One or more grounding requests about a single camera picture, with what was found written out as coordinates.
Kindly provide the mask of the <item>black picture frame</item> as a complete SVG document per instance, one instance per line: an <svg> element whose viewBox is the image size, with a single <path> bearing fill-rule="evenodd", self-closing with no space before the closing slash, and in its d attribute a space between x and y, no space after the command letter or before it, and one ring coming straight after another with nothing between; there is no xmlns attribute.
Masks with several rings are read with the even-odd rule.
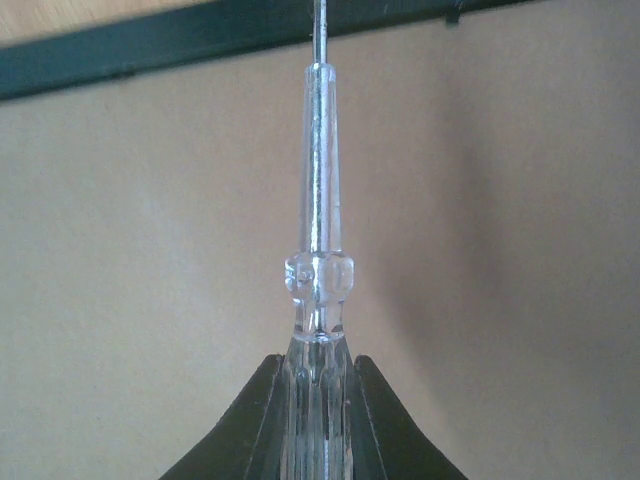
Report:
<svg viewBox="0 0 640 480"><path fill-rule="evenodd" d="M330 1L332 37L510 7L495 1ZM312 36L310 1L211 1L18 43L1 50L1 99L117 81L298 45Z"/></svg>

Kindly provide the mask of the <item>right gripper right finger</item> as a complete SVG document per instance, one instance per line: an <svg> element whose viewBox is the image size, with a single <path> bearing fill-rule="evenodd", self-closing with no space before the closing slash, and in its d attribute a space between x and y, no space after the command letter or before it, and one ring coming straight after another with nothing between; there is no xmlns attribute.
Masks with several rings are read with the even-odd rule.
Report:
<svg viewBox="0 0 640 480"><path fill-rule="evenodd" d="M355 479L466 479L424 435L371 357L358 356L354 374Z"/></svg>

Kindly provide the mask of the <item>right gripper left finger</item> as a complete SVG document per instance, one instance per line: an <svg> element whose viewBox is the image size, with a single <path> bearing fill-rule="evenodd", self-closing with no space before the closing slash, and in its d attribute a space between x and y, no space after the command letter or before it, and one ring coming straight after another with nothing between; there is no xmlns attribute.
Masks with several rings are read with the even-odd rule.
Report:
<svg viewBox="0 0 640 480"><path fill-rule="evenodd" d="M214 428L164 479L275 479L271 434L278 425L278 381L284 357L264 358Z"/></svg>

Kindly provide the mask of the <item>clear handled screwdriver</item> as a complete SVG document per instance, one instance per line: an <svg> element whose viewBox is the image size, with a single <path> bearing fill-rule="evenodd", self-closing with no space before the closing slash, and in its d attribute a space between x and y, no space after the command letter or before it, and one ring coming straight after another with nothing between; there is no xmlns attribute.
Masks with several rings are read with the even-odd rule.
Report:
<svg viewBox="0 0 640 480"><path fill-rule="evenodd" d="M353 476L353 363L343 307L354 261L342 249L336 70L328 61L328 4L313 4L305 71L299 248L285 262L296 317L283 365L282 479Z"/></svg>

